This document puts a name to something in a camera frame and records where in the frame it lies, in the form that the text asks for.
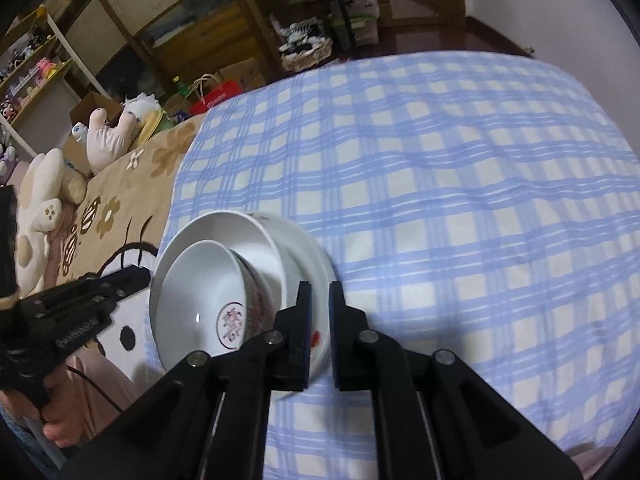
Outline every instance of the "wooden floor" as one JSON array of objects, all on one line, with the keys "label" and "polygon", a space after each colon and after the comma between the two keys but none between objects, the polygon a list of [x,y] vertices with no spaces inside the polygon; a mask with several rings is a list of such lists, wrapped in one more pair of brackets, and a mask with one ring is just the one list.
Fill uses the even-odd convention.
[{"label": "wooden floor", "polygon": [[[390,0],[390,4],[395,18],[434,15],[434,0]],[[380,28],[378,36],[380,42],[377,45],[358,47],[350,52],[351,59],[432,50],[479,50],[526,55],[511,41],[473,18],[466,20],[465,27],[431,25]]]},{"label": "wooden floor", "polygon": [[525,55],[511,41],[475,20],[468,20],[464,28],[447,25],[380,28],[378,37],[377,45],[356,48],[350,53],[351,59],[431,50],[479,50]]}]

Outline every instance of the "woven basket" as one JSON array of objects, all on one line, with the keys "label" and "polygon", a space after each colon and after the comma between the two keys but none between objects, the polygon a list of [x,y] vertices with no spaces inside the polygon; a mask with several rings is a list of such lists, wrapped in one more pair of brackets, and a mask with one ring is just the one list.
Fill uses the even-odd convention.
[{"label": "woven basket", "polygon": [[307,70],[308,68],[317,65],[323,59],[331,56],[331,51],[332,41],[327,40],[321,46],[308,50],[307,52],[297,54],[293,59],[288,58],[287,56],[282,56],[282,67],[287,72],[302,72],[303,70]]}]

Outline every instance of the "metal screw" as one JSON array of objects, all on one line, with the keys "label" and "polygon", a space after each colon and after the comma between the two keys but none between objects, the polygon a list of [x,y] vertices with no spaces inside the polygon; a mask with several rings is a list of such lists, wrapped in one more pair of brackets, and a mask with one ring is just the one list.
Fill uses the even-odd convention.
[{"label": "metal screw", "polygon": [[443,365],[452,365],[456,360],[456,356],[449,350],[438,350],[434,356],[436,361]]},{"label": "metal screw", "polygon": [[363,343],[373,344],[378,340],[378,332],[374,330],[363,330],[358,334],[358,339]]},{"label": "metal screw", "polygon": [[277,345],[284,339],[283,335],[277,330],[271,330],[264,335],[264,340],[270,345]]},{"label": "metal screw", "polygon": [[194,368],[206,364],[208,360],[209,356],[202,350],[196,350],[195,352],[191,352],[189,355],[187,355],[187,362]]}]

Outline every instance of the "green bottle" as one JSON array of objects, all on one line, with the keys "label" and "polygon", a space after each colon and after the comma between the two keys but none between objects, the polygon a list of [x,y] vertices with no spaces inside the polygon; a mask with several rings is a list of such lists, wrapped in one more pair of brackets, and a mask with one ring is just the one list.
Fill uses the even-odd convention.
[{"label": "green bottle", "polygon": [[180,76],[174,77],[174,83],[176,83],[178,87],[178,94],[186,99],[191,93],[191,89],[180,81]]}]

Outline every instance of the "red stamp mark on bowl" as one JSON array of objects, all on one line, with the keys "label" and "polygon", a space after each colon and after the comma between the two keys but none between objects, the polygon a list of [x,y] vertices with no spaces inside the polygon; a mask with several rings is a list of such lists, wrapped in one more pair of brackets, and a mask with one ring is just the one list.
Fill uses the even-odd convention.
[{"label": "red stamp mark on bowl", "polygon": [[314,330],[311,334],[311,348],[315,348],[320,344],[320,333],[318,330]]},{"label": "red stamp mark on bowl", "polygon": [[240,348],[244,336],[244,307],[237,301],[227,303],[218,314],[218,339],[230,350]]}]

